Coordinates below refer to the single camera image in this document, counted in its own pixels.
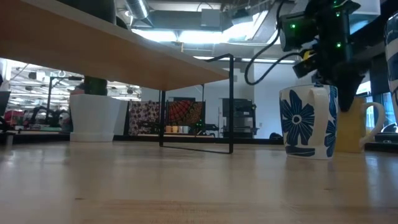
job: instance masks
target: wooden tabletop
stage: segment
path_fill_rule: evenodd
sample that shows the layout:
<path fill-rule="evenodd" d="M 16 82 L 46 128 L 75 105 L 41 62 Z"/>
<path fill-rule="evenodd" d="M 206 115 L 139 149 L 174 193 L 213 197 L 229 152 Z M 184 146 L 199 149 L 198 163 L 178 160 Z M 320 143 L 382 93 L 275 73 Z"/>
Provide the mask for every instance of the wooden tabletop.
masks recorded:
<path fill-rule="evenodd" d="M 228 72 L 55 0 L 0 0 L 0 57 L 173 90 Z"/>
<path fill-rule="evenodd" d="M 397 189 L 397 155 L 373 152 L 314 161 L 280 146 L 60 142 L 0 160 L 1 223 L 396 224 Z"/>

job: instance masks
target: blue and white mug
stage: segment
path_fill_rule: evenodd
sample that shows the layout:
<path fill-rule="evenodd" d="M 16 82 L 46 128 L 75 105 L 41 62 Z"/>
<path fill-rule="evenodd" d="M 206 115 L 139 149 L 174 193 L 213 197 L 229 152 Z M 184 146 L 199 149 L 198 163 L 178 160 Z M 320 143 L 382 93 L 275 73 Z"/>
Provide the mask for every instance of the blue and white mug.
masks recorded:
<path fill-rule="evenodd" d="M 337 132 L 337 87 L 304 85 L 279 92 L 286 153 L 302 159 L 331 159 Z"/>
<path fill-rule="evenodd" d="M 393 15 L 386 24 L 386 57 L 388 64 L 388 82 L 392 97 L 392 106 L 398 122 L 398 14 Z"/>

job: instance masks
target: exposed ceiling pipe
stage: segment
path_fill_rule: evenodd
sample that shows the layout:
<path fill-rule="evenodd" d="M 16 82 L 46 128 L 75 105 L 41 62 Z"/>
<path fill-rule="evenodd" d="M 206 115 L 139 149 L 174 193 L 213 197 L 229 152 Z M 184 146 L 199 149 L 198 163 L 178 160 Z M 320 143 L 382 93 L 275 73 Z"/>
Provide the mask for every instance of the exposed ceiling pipe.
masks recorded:
<path fill-rule="evenodd" d="M 153 24 L 149 19 L 150 9 L 146 0 L 125 0 L 125 2 L 126 7 L 130 12 L 130 16 L 153 27 Z"/>

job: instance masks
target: plant pot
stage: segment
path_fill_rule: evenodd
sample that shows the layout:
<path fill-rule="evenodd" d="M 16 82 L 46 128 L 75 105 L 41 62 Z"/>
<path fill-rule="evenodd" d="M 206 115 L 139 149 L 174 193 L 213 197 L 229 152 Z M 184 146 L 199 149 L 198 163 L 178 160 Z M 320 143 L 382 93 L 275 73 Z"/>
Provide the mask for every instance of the plant pot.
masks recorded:
<path fill-rule="evenodd" d="M 119 114 L 120 100 L 108 96 L 79 94 L 70 96 L 75 142 L 111 142 Z"/>

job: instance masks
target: mug handle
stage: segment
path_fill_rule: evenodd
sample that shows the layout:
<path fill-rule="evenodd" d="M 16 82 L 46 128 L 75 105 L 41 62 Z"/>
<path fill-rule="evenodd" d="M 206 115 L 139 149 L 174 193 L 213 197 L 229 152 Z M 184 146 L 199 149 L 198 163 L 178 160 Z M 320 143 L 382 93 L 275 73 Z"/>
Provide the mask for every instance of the mug handle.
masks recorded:
<path fill-rule="evenodd" d="M 314 99 L 314 125 L 312 131 L 312 137 L 310 138 L 309 144 L 311 145 L 323 145 L 325 140 L 324 131 L 315 130 L 325 130 L 328 126 L 329 120 L 329 93 L 325 88 L 312 88 L 310 94 Z"/>
<path fill-rule="evenodd" d="M 381 129 L 383 128 L 384 122 L 386 120 L 386 111 L 383 105 L 381 105 L 380 103 L 364 103 L 361 108 L 362 114 L 366 114 L 366 109 L 368 109 L 371 106 L 374 106 L 377 109 L 377 111 L 379 112 L 379 117 L 377 118 L 377 122 L 373 130 L 369 134 L 365 135 L 365 137 L 359 140 L 360 148 L 362 148 L 367 142 L 372 141 L 373 138 L 379 132 L 381 132 Z"/>

